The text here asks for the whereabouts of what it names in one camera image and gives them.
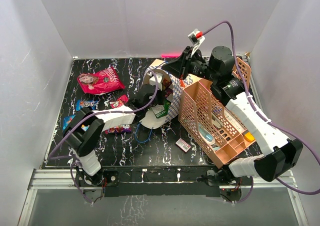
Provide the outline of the red snack packet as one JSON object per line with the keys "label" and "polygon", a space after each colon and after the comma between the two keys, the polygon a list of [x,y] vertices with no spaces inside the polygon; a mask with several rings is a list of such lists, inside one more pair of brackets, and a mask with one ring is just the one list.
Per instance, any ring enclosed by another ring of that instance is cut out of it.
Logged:
{"label": "red snack packet", "polygon": [[111,109],[114,109],[127,104],[128,101],[129,101],[128,97],[126,95],[122,95],[116,101],[110,101],[109,104]]}

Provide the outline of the checkered paper bag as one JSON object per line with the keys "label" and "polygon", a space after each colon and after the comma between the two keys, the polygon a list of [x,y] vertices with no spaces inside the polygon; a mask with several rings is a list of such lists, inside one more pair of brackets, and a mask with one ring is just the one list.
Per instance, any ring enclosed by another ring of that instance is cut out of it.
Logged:
{"label": "checkered paper bag", "polygon": [[162,91],[159,90],[159,105],[170,105],[170,107],[168,109],[168,114],[159,119],[157,119],[152,112],[152,107],[146,111],[145,116],[141,120],[139,120],[136,131],[134,133],[135,140],[141,144],[147,142],[150,139],[151,134],[155,129],[160,128],[179,114],[183,89],[195,83],[196,81],[196,77],[192,74],[188,75],[184,80],[174,77],[173,75],[162,69],[165,64],[165,61],[156,59],[145,70],[143,76],[142,84],[144,85],[149,84],[149,79],[153,75],[156,75],[156,73],[163,74]]}

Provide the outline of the pink snack bag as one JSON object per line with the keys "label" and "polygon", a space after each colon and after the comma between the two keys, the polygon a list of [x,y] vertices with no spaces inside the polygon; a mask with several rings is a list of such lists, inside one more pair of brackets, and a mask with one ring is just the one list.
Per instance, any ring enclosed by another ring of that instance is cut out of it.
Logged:
{"label": "pink snack bag", "polygon": [[77,81],[83,92],[91,95],[104,95],[125,89],[112,66],[97,73],[82,73],[77,77]]}

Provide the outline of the purple snack packet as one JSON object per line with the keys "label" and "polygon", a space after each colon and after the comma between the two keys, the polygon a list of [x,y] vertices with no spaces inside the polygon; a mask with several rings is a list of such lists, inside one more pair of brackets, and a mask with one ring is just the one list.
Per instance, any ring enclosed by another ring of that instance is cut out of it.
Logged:
{"label": "purple snack packet", "polygon": [[109,128],[105,130],[106,134],[122,134],[122,133],[131,133],[130,125],[120,125],[116,127]]}

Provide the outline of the blue candy bar wrapper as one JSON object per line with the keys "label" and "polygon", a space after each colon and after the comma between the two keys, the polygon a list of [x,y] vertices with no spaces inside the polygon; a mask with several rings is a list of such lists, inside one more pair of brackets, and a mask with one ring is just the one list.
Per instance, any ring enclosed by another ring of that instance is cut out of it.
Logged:
{"label": "blue candy bar wrapper", "polygon": [[78,100],[76,103],[75,110],[80,111],[82,108],[89,107],[91,110],[97,110],[99,101],[94,100]]}

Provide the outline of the blue chips bag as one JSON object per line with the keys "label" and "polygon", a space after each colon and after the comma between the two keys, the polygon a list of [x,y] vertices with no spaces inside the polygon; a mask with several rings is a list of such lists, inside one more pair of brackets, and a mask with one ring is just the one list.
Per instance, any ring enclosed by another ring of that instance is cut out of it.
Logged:
{"label": "blue chips bag", "polygon": [[64,131],[68,124],[72,121],[72,119],[75,117],[75,115],[70,115],[70,116],[67,116],[63,119],[63,127],[62,127],[62,130]]}

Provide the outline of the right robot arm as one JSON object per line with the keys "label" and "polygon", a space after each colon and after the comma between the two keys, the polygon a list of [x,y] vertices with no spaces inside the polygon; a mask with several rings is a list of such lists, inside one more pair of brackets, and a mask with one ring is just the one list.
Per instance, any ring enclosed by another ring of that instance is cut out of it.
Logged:
{"label": "right robot arm", "polygon": [[258,175],[271,182],[297,164],[303,149],[300,140],[291,140],[276,127],[252,101],[245,72],[236,56],[225,46],[216,46],[205,61],[200,50],[187,46],[182,54],[162,67],[179,79],[189,74],[211,81],[213,96],[248,129],[263,156],[238,159],[223,171],[223,180],[233,185],[242,176]]}

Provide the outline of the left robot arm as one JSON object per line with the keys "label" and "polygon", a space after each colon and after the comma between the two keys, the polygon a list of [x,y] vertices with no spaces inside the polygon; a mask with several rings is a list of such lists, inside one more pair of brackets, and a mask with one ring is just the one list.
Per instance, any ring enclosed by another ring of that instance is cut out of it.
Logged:
{"label": "left robot arm", "polygon": [[97,186],[103,181],[102,167],[95,153],[100,134],[113,127],[141,120],[148,107],[157,101],[158,92],[157,86],[145,84],[127,104],[105,111],[85,107],[66,126],[62,142],[72,148],[91,185]]}

